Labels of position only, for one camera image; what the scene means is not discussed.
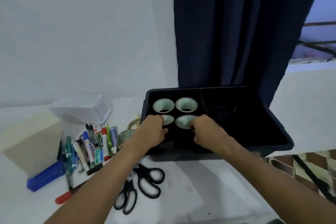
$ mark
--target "person's left hand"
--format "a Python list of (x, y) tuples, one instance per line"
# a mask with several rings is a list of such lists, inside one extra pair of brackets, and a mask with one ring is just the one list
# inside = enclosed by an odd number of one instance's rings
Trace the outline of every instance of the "person's left hand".
[(136, 129), (132, 138), (145, 146), (146, 151), (157, 146), (168, 132), (167, 128), (162, 128), (163, 122), (164, 119), (160, 115), (148, 115)]

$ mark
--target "person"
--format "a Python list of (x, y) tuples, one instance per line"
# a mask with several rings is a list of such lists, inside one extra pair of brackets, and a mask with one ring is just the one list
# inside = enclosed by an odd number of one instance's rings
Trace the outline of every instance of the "person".
[[(168, 129), (162, 128), (162, 125), (161, 116), (147, 116), (110, 162), (45, 223), (103, 224), (129, 172), (150, 148), (163, 141)], [(196, 117), (192, 125), (195, 128), (195, 142), (213, 151), (239, 171), (286, 224), (336, 223), (334, 204), (254, 156), (214, 120), (202, 115)], [(85, 214), (83, 202), (90, 202), (90, 210)]]

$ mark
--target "curtain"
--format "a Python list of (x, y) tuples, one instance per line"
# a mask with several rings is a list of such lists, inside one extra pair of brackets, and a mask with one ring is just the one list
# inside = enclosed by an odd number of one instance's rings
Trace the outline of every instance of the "curtain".
[(245, 85), (269, 106), (314, 0), (174, 0), (179, 87)]

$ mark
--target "scissors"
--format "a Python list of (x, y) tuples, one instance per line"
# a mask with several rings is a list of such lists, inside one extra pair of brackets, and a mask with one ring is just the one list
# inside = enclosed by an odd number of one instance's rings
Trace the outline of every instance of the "scissors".
[[(114, 203), (114, 208), (116, 210), (123, 209), (123, 213), (125, 215), (130, 214), (132, 212), (138, 198), (138, 193), (133, 186), (133, 178), (134, 174), (133, 172), (130, 172), (128, 174), (127, 180), (124, 183), (123, 189), (119, 193), (118, 198)], [(132, 193), (134, 193), (133, 203), (130, 202)]]
[[(138, 187), (140, 191), (148, 198), (156, 199), (161, 194), (161, 189), (156, 184), (161, 184), (165, 179), (165, 173), (160, 168), (147, 168), (139, 163), (139, 167), (133, 168), (134, 172), (138, 175)], [(159, 173), (159, 177), (155, 178), (153, 176), (154, 172)], [(144, 187), (144, 183), (146, 186), (150, 186), (151, 190), (155, 192), (151, 193), (146, 190)]]

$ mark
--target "black tray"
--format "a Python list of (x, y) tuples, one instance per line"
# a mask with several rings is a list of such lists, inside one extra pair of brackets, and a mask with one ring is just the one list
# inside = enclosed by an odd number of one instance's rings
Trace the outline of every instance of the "black tray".
[[(242, 146), (259, 153), (261, 157), (274, 151), (291, 150), (294, 146), (291, 137), (270, 109), (244, 86), (149, 90), (143, 102), (140, 122), (149, 114), (159, 114), (153, 109), (158, 99), (168, 98), (176, 102), (182, 97), (195, 99), (198, 102), (197, 110), (184, 113), (175, 107), (167, 115), (176, 119), (186, 114), (207, 114)], [(212, 151), (194, 142), (195, 135), (191, 129), (179, 128), (175, 122), (167, 127), (169, 132), (165, 140), (146, 153), (153, 161), (219, 159)]]

